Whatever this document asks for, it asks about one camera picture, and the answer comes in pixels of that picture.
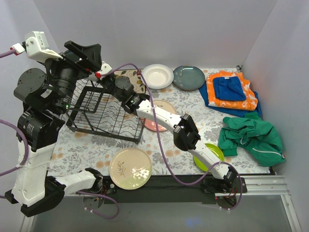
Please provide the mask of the white bowl plate front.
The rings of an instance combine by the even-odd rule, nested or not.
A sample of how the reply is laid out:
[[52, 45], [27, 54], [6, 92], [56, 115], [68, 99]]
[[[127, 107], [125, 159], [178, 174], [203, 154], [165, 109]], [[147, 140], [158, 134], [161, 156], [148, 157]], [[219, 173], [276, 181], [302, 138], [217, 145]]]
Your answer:
[[86, 78], [86, 80], [90, 80], [90, 81], [97, 81], [97, 79], [98, 79], [98, 78], [96, 77], [96, 72], [90, 74], [90, 75]]

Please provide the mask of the white bowl plate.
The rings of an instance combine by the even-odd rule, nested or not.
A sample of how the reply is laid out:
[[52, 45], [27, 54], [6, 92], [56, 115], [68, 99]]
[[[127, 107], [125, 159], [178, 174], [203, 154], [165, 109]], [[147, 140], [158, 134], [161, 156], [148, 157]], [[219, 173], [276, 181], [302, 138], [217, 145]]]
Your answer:
[[168, 87], [173, 79], [172, 69], [162, 64], [152, 64], [142, 70], [146, 84], [151, 89], [163, 89]]
[[96, 72], [90, 74], [90, 75], [86, 78], [86, 80], [90, 80], [90, 81], [97, 81], [97, 79], [98, 79], [98, 78], [96, 77]]

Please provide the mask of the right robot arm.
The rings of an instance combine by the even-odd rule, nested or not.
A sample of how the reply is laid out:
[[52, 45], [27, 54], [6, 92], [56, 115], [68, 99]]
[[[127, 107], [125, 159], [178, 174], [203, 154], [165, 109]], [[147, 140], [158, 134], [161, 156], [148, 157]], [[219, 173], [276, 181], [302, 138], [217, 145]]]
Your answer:
[[172, 133], [173, 143], [179, 150], [191, 153], [208, 168], [214, 178], [206, 185], [208, 191], [227, 193], [235, 188], [238, 177], [236, 169], [210, 151], [189, 114], [180, 116], [155, 106], [152, 97], [135, 92], [125, 76], [116, 77], [114, 73], [96, 73], [95, 76], [97, 83], [113, 95], [127, 113], [149, 119], [166, 128]]

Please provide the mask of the cream green plate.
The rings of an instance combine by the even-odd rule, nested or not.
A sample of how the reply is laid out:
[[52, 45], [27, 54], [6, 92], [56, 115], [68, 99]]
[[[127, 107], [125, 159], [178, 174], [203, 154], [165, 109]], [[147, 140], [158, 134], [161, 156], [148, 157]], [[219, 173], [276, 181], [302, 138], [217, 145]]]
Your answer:
[[152, 175], [152, 161], [146, 152], [129, 147], [118, 152], [109, 165], [109, 174], [116, 186], [135, 190], [144, 186]]

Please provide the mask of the black wire dish rack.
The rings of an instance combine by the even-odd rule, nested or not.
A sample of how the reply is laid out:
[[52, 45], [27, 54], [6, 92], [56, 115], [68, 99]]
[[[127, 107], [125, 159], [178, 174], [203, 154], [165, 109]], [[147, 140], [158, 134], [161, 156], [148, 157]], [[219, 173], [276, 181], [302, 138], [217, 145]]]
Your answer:
[[127, 113], [120, 102], [101, 85], [79, 80], [73, 93], [66, 126], [73, 132], [83, 132], [139, 143], [144, 121]]

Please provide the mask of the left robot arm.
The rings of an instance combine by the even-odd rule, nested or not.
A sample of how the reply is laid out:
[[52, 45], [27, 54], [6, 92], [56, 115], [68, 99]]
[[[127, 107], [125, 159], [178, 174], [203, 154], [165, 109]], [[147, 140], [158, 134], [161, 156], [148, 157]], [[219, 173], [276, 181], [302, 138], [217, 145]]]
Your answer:
[[19, 162], [14, 187], [4, 197], [19, 203], [27, 216], [55, 208], [69, 194], [102, 190], [102, 174], [86, 168], [65, 177], [48, 175], [52, 154], [68, 112], [78, 80], [100, 70], [101, 45], [82, 46], [73, 41], [64, 44], [66, 51], [56, 53], [41, 49], [33, 39], [13, 46], [44, 66], [31, 68], [18, 79], [14, 96], [22, 101], [23, 113], [17, 128]]

